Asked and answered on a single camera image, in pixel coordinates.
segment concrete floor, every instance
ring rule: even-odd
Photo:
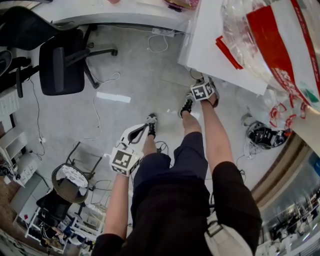
[[[150,30],[145,27],[135,28]],[[122,132],[130,126],[145,122],[151,112],[156,112],[159,119],[156,140],[168,144],[169,155],[172,157],[184,134],[182,121],[178,118],[177,112],[186,92],[195,80],[187,69],[177,64],[182,35],[169,37],[168,50],[160,53],[148,50],[150,35],[150,32],[110,26],[99,26],[98,30],[92,33],[89,41],[94,42],[96,47],[109,43],[114,43],[118,47],[117,57],[105,54],[87,60],[91,72],[101,81],[109,79],[114,72],[121,74],[119,80],[102,85],[100,92],[130,97],[130,103],[95,98],[102,128],[102,135],[96,140],[84,140],[84,138],[94,138],[100,132],[93,107],[93,96],[96,91],[86,77],[83,92],[63,96],[43,95],[39,75],[35,74],[32,77],[40,106],[39,126],[46,140],[42,161],[34,155],[40,164],[38,172],[43,177],[51,180],[52,171],[66,160],[78,141],[82,143],[80,150],[82,153],[76,154],[75,158],[79,159],[85,168],[90,169],[97,160],[92,155],[110,154]],[[154,51],[166,46],[161,36],[152,38],[150,44]],[[39,49],[35,49],[29,55],[32,63],[37,65]],[[246,111],[240,108],[236,100],[236,91],[242,89],[219,79],[215,79],[215,84],[221,96],[216,111],[229,136],[233,157],[236,160],[244,154],[246,132],[241,124],[241,117]],[[37,127],[38,106],[30,81],[23,84],[23,94],[20,109],[14,114],[15,120],[27,135],[28,149],[41,154],[43,149],[39,144]],[[193,113],[203,127],[203,116],[198,104]],[[239,159],[238,167],[245,170],[245,184],[249,189],[262,178],[281,149],[282,147],[263,151],[254,159],[245,157]],[[90,153],[92,159],[84,158],[84,152]],[[99,180],[114,180],[115,174],[111,172],[108,162],[108,157],[101,161],[92,183]],[[98,187],[105,189],[108,184],[108,181],[102,181]],[[212,181],[209,172],[206,185],[211,192]],[[102,203],[106,203],[109,194],[108,191],[96,190],[92,198],[90,192],[86,202],[90,203],[92,199],[93,202],[101,200]]]

